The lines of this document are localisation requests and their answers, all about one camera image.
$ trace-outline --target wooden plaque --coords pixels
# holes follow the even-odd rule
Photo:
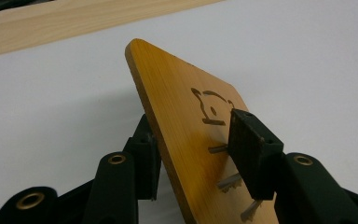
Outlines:
[[[221,0],[60,0],[0,11],[0,54]]]
[[[222,192],[216,183],[237,173],[226,152],[230,110],[247,110],[226,82],[141,39],[126,58],[186,223],[242,223],[253,202],[244,183]],[[277,223],[273,202],[262,202],[253,223]]]

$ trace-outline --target bolt hole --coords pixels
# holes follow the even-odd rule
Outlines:
[[[117,164],[121,164],[122,162],[124,162],[126,160],[126,157],[123,155],[115,155],[112,156],[111,158],[109,158],[109,163],[117,165]]]
[[[30,193],[19,199],[16,207],[20,210],[33,208],[40,204],[45,199],[45,194],[42,192]]]
[[[313,161],[305,156],[295,156],[295,161],[300,163],[301,165],[312,165]]]

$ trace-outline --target light wood surface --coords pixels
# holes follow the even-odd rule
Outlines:
[[[237,170],[227,153],[208,150],[227,143],[231,108],[247,110],[237,91],[140,39],[126,58],[186,223],[242,223],[253,200],[243,182],[217,188]],[[254,223],[277,223],[273,202],[262,203]]]
[[[0,54],[221,0],[57,0],[0,11]]]

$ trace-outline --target engraved bear face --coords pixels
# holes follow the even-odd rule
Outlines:
[[[227,111],[216,111],[213,105],[217,105],[219,103],[224,103],[231,105],[232,108],[235,108],[234,104],[230,100],[226,100],[221,95],[214,91],[203,91],[200,92],[194,88],[191,88],[193,94],[200,101],[200,110],[204,116],[202,122],[210,125],[222,125],[225,126],[226,123],[221,119],[222,116],[219,113],[227,113]]]

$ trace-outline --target white table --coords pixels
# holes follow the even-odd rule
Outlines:
[[[225,2],[0,56],[0,207],[61,195],[120,151],[143,109],[124,58],[135,37],[232,83],[285,143],[358,193],[358,1]],[[140,223],[182,223],[161,171]]]

